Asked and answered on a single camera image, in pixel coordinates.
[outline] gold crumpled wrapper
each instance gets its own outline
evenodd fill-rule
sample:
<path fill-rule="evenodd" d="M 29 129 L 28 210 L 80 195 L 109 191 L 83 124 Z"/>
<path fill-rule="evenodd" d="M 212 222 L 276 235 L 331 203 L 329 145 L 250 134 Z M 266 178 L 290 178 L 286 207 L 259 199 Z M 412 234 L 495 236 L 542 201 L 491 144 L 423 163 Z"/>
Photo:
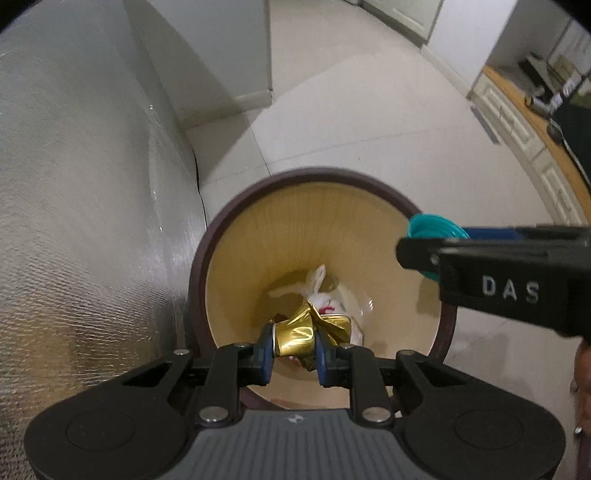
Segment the gold crumpled wrapper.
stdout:
<path fill-rule="evenodd" d="M 316 368 L 314 331 L 323 327 L 333 345 L 349 343 L 351 319 L 346 315 L 321 315 L 310 302 L 303 304 L 292 318 L 275 324 L 275 356 L 295 356 L 306 370 Z"/>

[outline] tiled floor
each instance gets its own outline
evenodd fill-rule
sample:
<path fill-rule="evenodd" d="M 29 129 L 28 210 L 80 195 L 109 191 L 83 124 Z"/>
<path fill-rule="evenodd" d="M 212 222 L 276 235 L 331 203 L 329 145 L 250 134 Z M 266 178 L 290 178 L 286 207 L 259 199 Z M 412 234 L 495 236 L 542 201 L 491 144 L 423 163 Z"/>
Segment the tiled floor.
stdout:
<path fill-rule="evenodd" d="M 189 131 L 208 219 L 270 174 L 351 168 L 463 225 L 549 222 L 510 150 L 493 145 L 420 50 L 342 0 L 271 0 L 274 103 Z M 543 404 L 572 431 L 576 342 L 460 310 L 447 362 Z M 573 478 L 573 446 L 558 478 Z"/>

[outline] trash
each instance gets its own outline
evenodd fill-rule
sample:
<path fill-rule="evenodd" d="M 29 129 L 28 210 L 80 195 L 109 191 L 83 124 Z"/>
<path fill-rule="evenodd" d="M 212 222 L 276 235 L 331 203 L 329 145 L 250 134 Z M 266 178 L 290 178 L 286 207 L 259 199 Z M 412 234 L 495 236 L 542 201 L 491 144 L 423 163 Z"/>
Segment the trash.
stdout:
<path fill-rule="evenodd" d="M 301 307 L 286 319 L 283 315 L 275 315 L 272 322 L 274 328 L 274 352 L 277 357 L 297 358 L 305 369 L 315 369 L 314 363 L 314 331 L 317 327 L 325 328 L 334 345 L 352 343 L 361 346 L 363 333 L 355 319 L 344 307 L 345 300 L 342 288 L 334 288 L 331 292 L 320 292 L 326 277 L 326 267 L 319 266 L 306 275 L 305 283 L 295 283 L 275 288 L 268 292 L 272 298 L 287 294 L 299 294 L 303 297 Z"/>

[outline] reflective insulation wrap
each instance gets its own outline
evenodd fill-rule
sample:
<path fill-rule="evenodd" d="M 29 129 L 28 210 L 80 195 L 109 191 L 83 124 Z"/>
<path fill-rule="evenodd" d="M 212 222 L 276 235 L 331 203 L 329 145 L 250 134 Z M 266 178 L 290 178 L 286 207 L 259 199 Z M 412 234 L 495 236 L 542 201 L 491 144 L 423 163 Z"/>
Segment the reflective insulation wrap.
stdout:
<path fill-rule="evenodd" d="M 205 230 L 190 145 L 116 0 L 0 33 L 0 478 L 42 409 L 184 343 Z"/>

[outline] trash can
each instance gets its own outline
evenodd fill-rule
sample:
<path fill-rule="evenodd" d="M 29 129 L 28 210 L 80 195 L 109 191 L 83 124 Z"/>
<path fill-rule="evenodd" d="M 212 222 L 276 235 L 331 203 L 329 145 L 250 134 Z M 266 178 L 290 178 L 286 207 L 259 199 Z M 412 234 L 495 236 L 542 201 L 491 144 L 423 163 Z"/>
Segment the trash can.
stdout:
<path fill-rule="evenodd" d="M 439 302 L 437 283 L 403 270 L 395 257 L 418 213 L 401 193 L 347 170 L 291 170 L 251 186 L 216 216 L 193 261 L 189 299 L 200 353 L 255 341 L 273 315 L 289 316 L 302 301 L 267 292 L 325 265 L 332 287 L 349 292 L 363 345 L 376 356 L 414 349 L 443 360 L 456 308 Z M 243 389 L 241 400 L 249 408 L 342 408 L 349 392 L 323 388 L 316 372 L 276 359 L 270 384 Z"/>

